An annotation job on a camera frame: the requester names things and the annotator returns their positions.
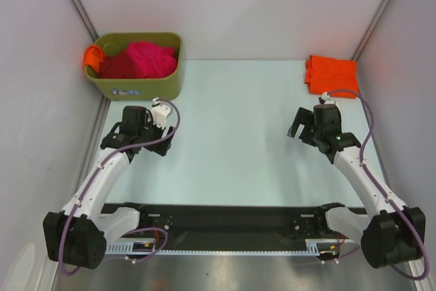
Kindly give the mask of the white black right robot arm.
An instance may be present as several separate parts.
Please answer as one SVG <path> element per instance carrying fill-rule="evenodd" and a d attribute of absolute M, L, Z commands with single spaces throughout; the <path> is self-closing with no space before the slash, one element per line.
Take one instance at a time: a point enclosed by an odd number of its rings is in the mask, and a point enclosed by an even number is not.
<path fill-rule="evenodd" d="M 376 269 L 424 257 L 424 213 L 418 207 L 408 207 L 377 180 L 361 154 L 357 137 L 343 132 L 341 112 L 335 104 L 318 104 L 312 110 L 299 108 L 287 134 L 324 154 L 347 179 L 367 212 L 361 216 L 340 204 L 323 206 L 324 214 L 314 220 L 320 236 L 339 232 L 359 243 L 365 259 Z"/>

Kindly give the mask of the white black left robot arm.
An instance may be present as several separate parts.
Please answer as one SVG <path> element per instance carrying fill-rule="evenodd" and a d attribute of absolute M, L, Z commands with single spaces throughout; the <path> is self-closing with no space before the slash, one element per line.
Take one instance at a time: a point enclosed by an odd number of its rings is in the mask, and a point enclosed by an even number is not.
<path fill-rule="evenodd" d="M 90 173 L 71 200 L 59 212 L 46 214 L 43 231 L 47 255 L 58 263 L 62 274 L 97 268 L 107 247 L 128 234 L 162 235 L 162 245 L 166 245 L 168 232 L 151 226 L 150 219 L 131 204 L 106 217 L 100 213 L 115 183 L 141 150 L 166 155 L 178 129 L 167 125 L 172 113 L 180 112 L 172 102 L 159 98 L 150 108 L 124 107 L 121 120 L 102 139 Z"/>

